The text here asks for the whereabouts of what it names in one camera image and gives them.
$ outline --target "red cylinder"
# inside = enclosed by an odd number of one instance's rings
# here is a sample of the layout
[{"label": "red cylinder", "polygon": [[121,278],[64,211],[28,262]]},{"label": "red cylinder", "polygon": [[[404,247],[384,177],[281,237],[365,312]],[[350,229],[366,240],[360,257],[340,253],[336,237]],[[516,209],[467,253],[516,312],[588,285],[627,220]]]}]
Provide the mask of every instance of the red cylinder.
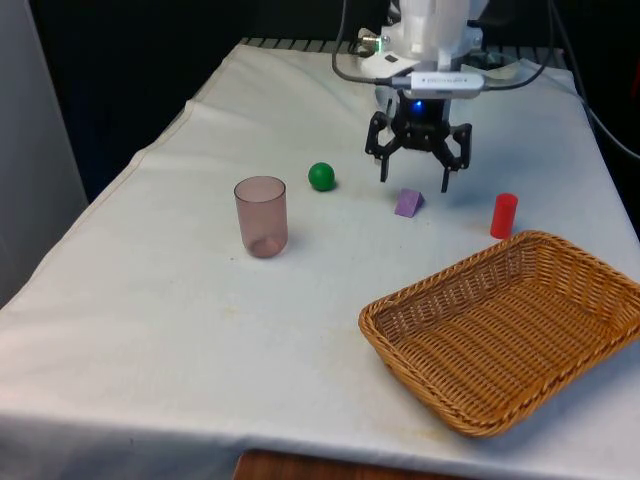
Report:
[{"label": "red cylinder", "polygon": [[498,240],[505,240],[511,236],[513,224],[516,220],[518,197],[511,193],[502,193],[496,199],[496,209],[493,212],[491,236]]}]

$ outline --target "green ball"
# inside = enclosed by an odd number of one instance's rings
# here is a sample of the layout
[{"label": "green ball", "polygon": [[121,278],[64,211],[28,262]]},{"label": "green ball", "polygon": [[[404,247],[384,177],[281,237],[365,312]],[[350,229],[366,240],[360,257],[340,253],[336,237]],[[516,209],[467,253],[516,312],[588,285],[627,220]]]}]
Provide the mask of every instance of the green ball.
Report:
[{"label": "green ball", "polygon": [[316,163],[309,169],[309,183],[319,192],[328,192],[336,186],[336,174],[331,165]]}]

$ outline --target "black background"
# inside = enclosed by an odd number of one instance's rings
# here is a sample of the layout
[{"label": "black background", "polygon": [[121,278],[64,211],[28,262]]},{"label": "black background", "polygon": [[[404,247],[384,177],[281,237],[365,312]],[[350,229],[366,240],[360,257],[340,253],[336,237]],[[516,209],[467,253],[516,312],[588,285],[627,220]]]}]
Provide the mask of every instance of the black background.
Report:
[{"label": "black background", "polygon": [[[640,151],[637,0],[556,0],[589,101]],[[383,22],[385,0],[351,0],[348,32]],[[90,199],[157,138],[243,36],[330,40],[342,0],[32,0],[45,55]],[[546,0],[492,0],[490,44],[546,46]],[[640,162],[599,136],[607,165],[640,232]]]}]

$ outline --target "purple triangular block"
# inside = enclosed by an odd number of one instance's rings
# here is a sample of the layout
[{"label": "purple triangular block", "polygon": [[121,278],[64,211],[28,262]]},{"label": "purple triangular block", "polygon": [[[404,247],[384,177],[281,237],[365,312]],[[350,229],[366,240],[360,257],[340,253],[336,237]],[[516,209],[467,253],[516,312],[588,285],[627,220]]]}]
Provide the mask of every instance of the purple triangular block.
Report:
[{"label": "purple triangular block", "polygon": [[403,188],[398,196],[398,204],[396,205],[396,215],[401,217],[413,218],[418,209],[424,203],[424,198],[420,192]]}]

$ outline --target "white tablecloth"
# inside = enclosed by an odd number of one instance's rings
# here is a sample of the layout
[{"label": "white tablecloth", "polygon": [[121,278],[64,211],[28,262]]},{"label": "white tablecloth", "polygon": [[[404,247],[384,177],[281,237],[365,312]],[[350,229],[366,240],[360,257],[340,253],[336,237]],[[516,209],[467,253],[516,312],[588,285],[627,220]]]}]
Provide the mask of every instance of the white tablecloth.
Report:
[{"label": "white tablecloth", "polygon": [[[378,182],[363,152],[372,89],[329,63],[238,47],[1,312],[1,478],[228,478],[253,447],[480,478],[640,476],[637,346],[510,433],[472,440],[357,328],[370,301],[491,245],[504,191],[520,197],[519,229],[640,280],[580,103],[545,79],[456,103],[473,159],[443,195],[439,164],[416,152]],[[309,187],[318,161],[335,192]],[[288,185],[290,243],[269,261],[244,252],[233,198],[260,174]],[[393,214],[401,188],[425,195],[412,220]]]}]

